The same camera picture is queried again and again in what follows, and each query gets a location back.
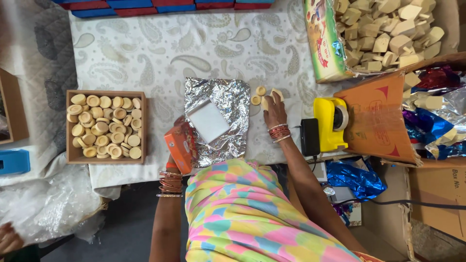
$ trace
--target wooden tray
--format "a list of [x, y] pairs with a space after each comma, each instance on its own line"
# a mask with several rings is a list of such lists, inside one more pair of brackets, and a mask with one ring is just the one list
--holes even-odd
[[71, 129], [76, 123], [66, 121], [66, 162], [68, 164], [143, 164], [147, 153], [147, 126], [148, 126], [148, 106], [144, 92], [136, 91], [100, 91], [100, 90], [68, 90], [66, 92], [66, 107], [68, 108], [73, 103], [71, 98], [77, 94], [84, 94], [86, 96], [95, 95], [98, 97], [108, 96], [110, 98], [115, 97], [127, 97], [127, 98], [139, 98], [141, 99], [141, 111], [142, 111], [142, 138], [141, 138], [141, 158], [122, 158], [122, 159], [98, 159], [98, 158], [87, 158], [82, 153], [82, 148], [75, 148], [73, 146], [74, 136], [71, 134]]
[[18, 79], [3, 69], [0, 69], [0, 92], [10, 132], [10, 135], [0, 134], [0, 144], [28, 138], [29, 131]]

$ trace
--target woman's right hand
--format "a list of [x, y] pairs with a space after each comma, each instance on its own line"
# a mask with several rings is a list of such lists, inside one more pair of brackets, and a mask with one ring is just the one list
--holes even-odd
[[264, 110], [264, 121], [267, 128], [287, 123], [285, 104], [281, 101], [279, 94], [272, 92], [272, 96], [275, 97], [275, 101], [277, 101], [277, 103], [274, 103], [274, 99], [271, 96], [264, 97], [268, 103], [268, 110]]
[[20, 249], [23, 245], [24, 241], [14, 231], [11, 223], [3, 224], [0, 227], [0, 255]]

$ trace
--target paisley tablecloth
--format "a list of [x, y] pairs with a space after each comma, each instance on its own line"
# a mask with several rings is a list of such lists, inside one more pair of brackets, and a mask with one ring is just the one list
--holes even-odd
[[[144, 165], [89, 165], [96, 192], [158, 179], [169, 152], [163, 135], [183, 113], [184, 78], [241, 79], [252, 90], [276, 87], [302, 101], [313, 116], [315, 97], [341, 85], [314, 81], [302, 1], [277, 0], [271, 9], [215, 10], [131, 18], [82, 20], [70, 14], [79, 89], [143, 90], [149, 99], [149, 149]], [[259, 106], [251, 107], [246, 158], [283, 163], [270, 142]], [[299, 134], [294, 132], [299, 142]]]

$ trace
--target power cord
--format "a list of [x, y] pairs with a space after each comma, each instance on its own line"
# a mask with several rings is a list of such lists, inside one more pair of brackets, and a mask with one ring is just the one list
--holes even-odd
[[317, 156], [312, 156], [312, 158], [314, 159], [314, 167], [312, 168], [312, 172], [314, 172], [315, 165], [317, 165]]
[[387, 201], [387, 202], [379, 202], [375, 201], [371, 198], [360, 198], [360, 199], [350, 199], [350, 200], [345, 200], [341, 203], [338, 203], [336, 205], [342, 205], [348, 202], [352, 201], [361, 201], [361, 200], [369, 200], [372, 203], [378, 204], [378, 205], [391, 205], [391, 204], [413, 204], [413, 205], [420, 205], [420, 206], [425, 206], [425, 207], [435, 207], [435, 208], [445, 208], [445, 209], [457, 209], [457, 210], [466, 210], [466, 206], [462, 205], [444, 205], [444, 204], [434, 204], [434, 203], [425, 203], [425, 202], [420, 202], [416, 200], [394, 200], [394, 201]]

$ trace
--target yellow tape dispenser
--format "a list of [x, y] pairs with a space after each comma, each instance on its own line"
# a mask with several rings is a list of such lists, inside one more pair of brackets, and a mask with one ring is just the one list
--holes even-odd
[[314, 118], [317, 118], [319, 123], [321, 152], [348, 147], [348, 143], [343, 141], [343, 131], [349, 119], [343, 99], [336, 97], [314, 99]]

